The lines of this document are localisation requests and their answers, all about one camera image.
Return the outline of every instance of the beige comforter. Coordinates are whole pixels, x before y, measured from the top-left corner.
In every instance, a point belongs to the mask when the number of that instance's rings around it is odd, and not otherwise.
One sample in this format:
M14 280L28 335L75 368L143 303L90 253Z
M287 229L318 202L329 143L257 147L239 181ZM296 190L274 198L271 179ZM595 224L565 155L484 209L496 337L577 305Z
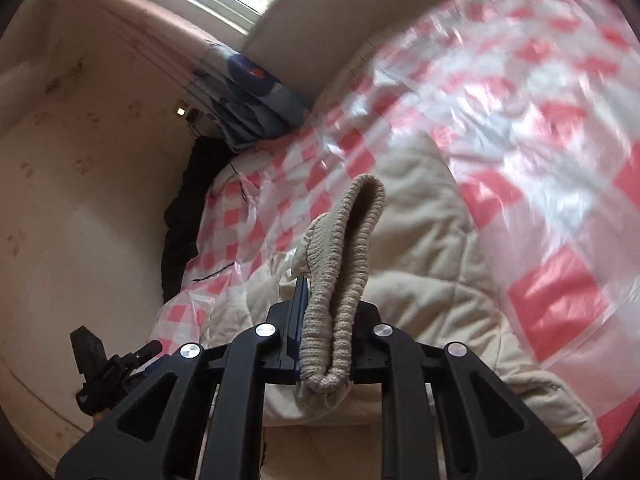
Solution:
M497 307L473 222L435 143L411 136L379 158L374 172L387 202L370 239L363 300L421 343L465 342L578 459L587 474L601 457L593 414L554 374L520 348ZM243 292L218 298L203 343L227 343L292 294L292 255L279 253ZM316 394L304 385L268 386L265 479L378 478L380 391L347 386Z

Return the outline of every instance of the checkered pattern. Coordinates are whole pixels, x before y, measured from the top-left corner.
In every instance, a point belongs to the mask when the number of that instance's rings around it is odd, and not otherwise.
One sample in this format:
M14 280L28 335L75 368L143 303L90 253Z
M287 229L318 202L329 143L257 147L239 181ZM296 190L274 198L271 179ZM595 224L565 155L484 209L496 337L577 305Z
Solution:
M609 0L449 0L370 41L317 119L218 177L153 336L167 352L198 340L217 295L430 135L523 347L594 411L608 450L640 399L639 82L640 46Z

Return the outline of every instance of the red and white checkered plastic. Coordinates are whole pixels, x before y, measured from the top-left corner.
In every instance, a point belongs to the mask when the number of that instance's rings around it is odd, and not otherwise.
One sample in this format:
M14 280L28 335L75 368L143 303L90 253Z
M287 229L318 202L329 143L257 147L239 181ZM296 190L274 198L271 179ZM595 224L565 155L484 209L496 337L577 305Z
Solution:
M606 452L640 400L640 46L620 11L609 0L448 0L375 49L343 93L216 179L200 256L153 337L166 352L198 340L219 294L294 248L377 156L429 135L476 222L501 309L593 410Z

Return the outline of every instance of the beige knit hat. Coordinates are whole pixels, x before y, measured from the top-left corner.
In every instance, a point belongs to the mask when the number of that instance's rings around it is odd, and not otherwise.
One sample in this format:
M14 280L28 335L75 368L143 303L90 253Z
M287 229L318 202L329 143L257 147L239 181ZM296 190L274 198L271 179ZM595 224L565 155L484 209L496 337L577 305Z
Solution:
M310 279L300 343L302 380L316 392L346 384L356 307L369 279L369 237L385 206L382 182L361 174L336 207L316 218L293 267Z

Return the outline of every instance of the metal screw head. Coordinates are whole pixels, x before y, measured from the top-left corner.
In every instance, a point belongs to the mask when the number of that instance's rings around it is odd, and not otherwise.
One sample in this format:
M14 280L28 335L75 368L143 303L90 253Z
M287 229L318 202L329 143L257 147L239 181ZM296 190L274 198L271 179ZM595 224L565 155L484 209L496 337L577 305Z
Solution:
M255 327L255 333L260 337L269 337L276 333L276 327L274 327L271 323L262 323Z
M447 346L447 352L455 357L462 357L463 355L466 355L466 346L462 343L451 343Z
M196 343L187 343L180 348L180 355L182 357L186 357L187 359L191 359L192 357L196 357L200 353L200 347L196 345Z
M391 328L389 325L385 325L384 323L381 323L373 327L373 333L380 337L389 337L390 335L392 335L393 332L394 332L394 329Z

